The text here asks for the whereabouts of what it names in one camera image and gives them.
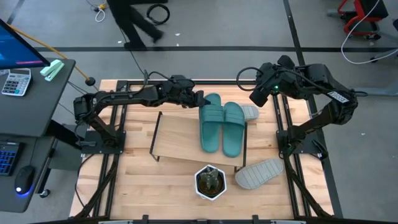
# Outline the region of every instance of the white pot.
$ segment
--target white pot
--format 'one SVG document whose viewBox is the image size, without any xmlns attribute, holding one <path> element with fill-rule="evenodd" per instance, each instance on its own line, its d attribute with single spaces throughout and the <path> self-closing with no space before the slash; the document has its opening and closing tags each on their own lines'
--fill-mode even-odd
<svg viewBox="0 0 398 224">
<path fill-rule="evenodd" d="M 208 197 L 208 196 L 206 196 L 206 195 L 204 195 L 204 194 L 202 194 L 199 190 L 198 190 L 198 175 L 203 171 L 203 170 L 206 170 L 206 168 L 207 167 L 211 167 L 211 168 L 213 168 L 213 169 L 218 169 L 218 175 L 222 175 L 223 176 L 223 181 L 224 181 L 224 189 L 218 194 L 218 195 L 216 195 L 215 197 Z M 222 170 L 220 170 L 219 168 L 217 168 L 217 167 L 214 167 L 214 166 L 212 166 L 212 165 L 207 165 L 207 166 L 205 166 L 204 168 L 202 168 L 202 169 L 200 169 L 196 174 L 195 174 L 195 176 L 194 176 L 194 178 L 195 178 L 195 191 L 196 191 L 196 193 L 201 197 L 201 198 L 203 198 L 203 199 L 208 199 L 208 200 L 216 200 L 221 194 L 223 194 L 225 191 L 226 191 L 226 179 L 225 179 L 225 173 L 224 173 L 224 171 L 222 171 Z"/>
</svg>

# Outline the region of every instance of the black pants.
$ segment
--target black pants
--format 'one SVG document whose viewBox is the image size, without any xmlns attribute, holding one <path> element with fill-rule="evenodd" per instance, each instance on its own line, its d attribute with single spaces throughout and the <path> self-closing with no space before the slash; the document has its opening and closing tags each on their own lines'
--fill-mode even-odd
<svg viewBox="0 0 398 224">
<path fill-rule="evenodd" d="M 128 0 L 108 0 L 109 8 L 117 25 L 124 31 L 130 42 L 136 47 L 145 46 L 139 37 L 135 24 L 152 38 L 158 38 L 160 31 L 133 7 Z"/>
</svg>

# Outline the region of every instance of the potted plant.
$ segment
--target potted plant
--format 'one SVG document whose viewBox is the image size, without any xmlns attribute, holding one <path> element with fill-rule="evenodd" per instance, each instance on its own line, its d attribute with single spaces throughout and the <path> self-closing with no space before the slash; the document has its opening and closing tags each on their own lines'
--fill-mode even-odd
<svg viewBox="0 0 398 224">
<path fill-rule="evenodd" d="M 205 166 L 195 174 L 195 190 L 203 199 L 216 200 L 226 191 L 224 171 Z"/>
</svg>

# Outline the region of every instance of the green slide sandal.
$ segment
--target green slide sandal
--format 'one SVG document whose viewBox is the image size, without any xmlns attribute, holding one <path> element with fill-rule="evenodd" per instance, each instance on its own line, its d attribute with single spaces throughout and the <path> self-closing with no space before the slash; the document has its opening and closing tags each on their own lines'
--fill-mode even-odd
<svg viewBox="0 0 398 224">
<path fill-rule="evenodd" d="M 244 132 L 244 112 L 237 103 L 228 102 L 224 105 L 223 125 L 224 154 L 237 157 L 241 153 Z"/>
<path fill-rule="evenodd" d="M 205 96 L 210 105 L 199 108 L 200 142 L 205 152 L 216 152 L 220 146 L 220 129 L 224 122 L 221 97 L 217 93 Z"/>
</svg>

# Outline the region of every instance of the white cable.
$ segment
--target white cable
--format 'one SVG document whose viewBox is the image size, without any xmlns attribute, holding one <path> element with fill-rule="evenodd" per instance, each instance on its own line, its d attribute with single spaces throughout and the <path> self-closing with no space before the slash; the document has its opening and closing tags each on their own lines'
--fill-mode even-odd
<svg viewBox="0 0 398 224">
<path fill-rule="evenodd" d="M 374 62 L 374 61 L 377 61 L 377 60 L 380 60 L 380 59 L 383 59 L 383 58 L 386 58 L 386 57 L 390 57 L 391 55 L 394 55 L 395 53 L 398 52 L 398 49 L 397 49 L 396 51 L 394 51 L 394 52 L 391 53 L 391 54 L 388 54 L 388 55 L 383 56 L 383 57 L 375 58 L 375 59 L 373 59 L 373 60 L 368 60 L 367 62 L 352 62 L 352 61 L 351 61 L 350 59 L 348 59 L 347 56 L 344 54 L 343 47 L 344 47 L 344 45 L 346 44 L 346 42 L 347 42 L 348 38 L 350 37 L 350 35 L 352 34 L 352 32 L 355 30 L 355 28 L 356 28 L 362 21 L 364 21 L 364 20 L 373 12 L 373 10 L 376 8 L 376 6 L 379 4 L 379 2 L 380 2 L 380 0 L 378 0 L 378 1 L 375 3 L 375 5 L 373 6 L 373 8 L 369 11 L 369 13 L 368 13 L 363 19 L 361 19 L 361 20 L 351 29 L 351 31 L 350 31 L 349 34 L 347 35 L 346 39 L 344 40 L 343 45 L 341 45 L 341 53 L 343 54 L 344 58 L 345 58 L 349 63 L 353 63 L 353 64 L 355 64 L 355 65 L 363 65 L 363 64 L 370 63 L 370 62 Z"/>
<path fill-rule="evenodd" d="M 105 19 L 105 17 L 106 17 L 106 14 L 105 14 L 105 11 L 104 10 L 102 10 L 102 9 L 100 9 L 100 8 L 98 8 L 98 12 L 97 12 L 97 15 L 95 16 L 95 21 L 96 22 L 102 22 L 102 21 L 104 21 L 104 19 Z M 100 13 L 103 13 L 104 14 L 104 17 L 102 17 L 102 19 L 101 20 L 98 20 L 98 16 L 99 16 L 99 14 Z"/>
</svg>

